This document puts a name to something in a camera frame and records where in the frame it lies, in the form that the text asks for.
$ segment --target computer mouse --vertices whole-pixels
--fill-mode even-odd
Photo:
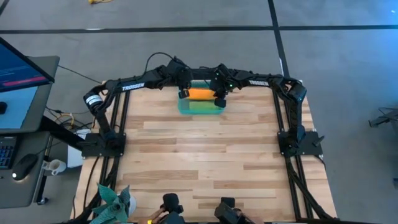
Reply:
[[[27,154],[20,159],[12,169],[12,178],[14,178],[14,180],[24,179],[29,174],[30,170],[32,170],[33,166],[35,166],[37,159],[37,155],[35,154]]]

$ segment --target green object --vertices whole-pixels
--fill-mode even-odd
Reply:
[[[192,82],[192,88],[209,89],[204,81]],[[178,110],[181,114],[221,114],[224,108],[214,105],[214,100],[178,99]]]
[[[99,195],[106,204],[93,208],[93,212],[98,216],[91,221],[91,224],[113,224],[116,221],[126,223],[130,202],[129,188],[130,185],[123,189],[120,195],[116,195],[109,187],[98,184]]]

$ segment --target white cup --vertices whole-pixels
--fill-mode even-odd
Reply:
[[[54,159],[51,162],[43,161],[43,169],[51,170],[52,175],[57,175],[67,168],[67,164],[59,159]]]

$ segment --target desk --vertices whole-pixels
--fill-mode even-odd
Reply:
[[[59,62],[58,56],[30,58],[50,76],[55,77]],[[27,112],[21,129],[0,129],[0,134],[18,134],[20,145],[17,149],[14,165],[26,154],[37,153],[47,147],[50,135],[76,146],[77,141],[84,141],[65,128],[43,116],[52,84],[39,86]],[[41,169],[46,159],[45,151],[38,154],[39,160],[29,175],[20,181],[12,178],[12,169],[0,170],[0,208],[26,207],[32,200],[42,200],[46,176]]]
[[[283,101],[280,103],[285,117]],[[307,99],[302,111],[303,125],[313,129]],[[129,221],[151,215],[162,204],[163,194],[169,192],[178,195],[187,222],[217,222],[213,214],[220,197],[235,197],[236,206],[243,212],[267,222],[294,220],[285,160],[279,154],[278,130],[268,88],[234,91],[227,96],[224,113],[211,116],[181,115],[174,87],[131,92],[127,144],[116,183],[118,192],[130,185],[130,194],[137,199],[137,209]],[[81,170],[76,215],[82,211],[94,160],[86,159]],[[309,191],[335,217],[323,164],[314,156],[302,156],[302,160]],[[97,192],[100,164],[102,158],[93,171],[87,203]],[[297,191],[305,217],[302,194]]]

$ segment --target keyboard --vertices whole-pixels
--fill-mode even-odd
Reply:
[[[17,136],[0,136],[0,169],[11,169],[16,147]]]

